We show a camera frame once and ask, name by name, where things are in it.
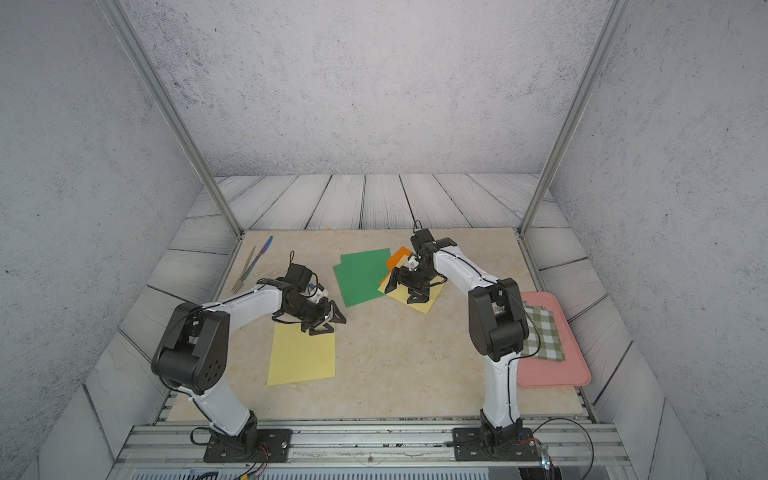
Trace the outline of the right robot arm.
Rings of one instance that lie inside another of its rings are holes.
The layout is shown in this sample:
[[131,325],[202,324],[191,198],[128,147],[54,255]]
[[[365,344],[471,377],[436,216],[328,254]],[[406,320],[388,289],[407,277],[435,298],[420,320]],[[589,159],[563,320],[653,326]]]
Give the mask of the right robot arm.
[[392,269],[385,292],[402,286],[408,304],[426,304],[434,287],[450,282],[466,295],[470,340],[485,364],[480,430],[492,445],[523,441],[530,431],[519,412],[517,371],[530,329],[519,285],[486,272],[452,239],[436,239],[419,223],[414,224],[411,244],[413,253]]

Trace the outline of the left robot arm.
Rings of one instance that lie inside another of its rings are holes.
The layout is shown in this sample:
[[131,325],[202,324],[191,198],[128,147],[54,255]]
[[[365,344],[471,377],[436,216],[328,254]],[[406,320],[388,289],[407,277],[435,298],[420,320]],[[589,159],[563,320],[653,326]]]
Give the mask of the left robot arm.
[[212,431],[235,439],[257,428],[257,420],[233,392],[225,377],[231,335],[250,322],[284,315],[310,336],[332,333],[346,317],[317,275],[291,263],[278,278],[262,278],[252,289],[221,302],[185,302],[172,313],[151,361],[164,385],[189,396]]

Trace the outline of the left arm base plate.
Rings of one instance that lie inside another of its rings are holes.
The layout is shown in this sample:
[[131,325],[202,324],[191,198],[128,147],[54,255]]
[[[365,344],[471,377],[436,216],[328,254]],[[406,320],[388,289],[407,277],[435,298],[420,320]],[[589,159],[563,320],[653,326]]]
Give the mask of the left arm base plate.
[[238,436],[213,431],[203,455],[205,463],[285,463],[291,429],[244,430]]

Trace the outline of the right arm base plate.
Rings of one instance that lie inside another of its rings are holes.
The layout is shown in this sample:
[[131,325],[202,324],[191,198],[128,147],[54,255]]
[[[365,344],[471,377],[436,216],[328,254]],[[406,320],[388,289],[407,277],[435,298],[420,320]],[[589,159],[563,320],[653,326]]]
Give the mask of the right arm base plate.
[[529,428],[501,440],[494,439],[479,427],[454,428],[452,435],[451,446],[456,461],[536,462],[541,459],[537,441]]

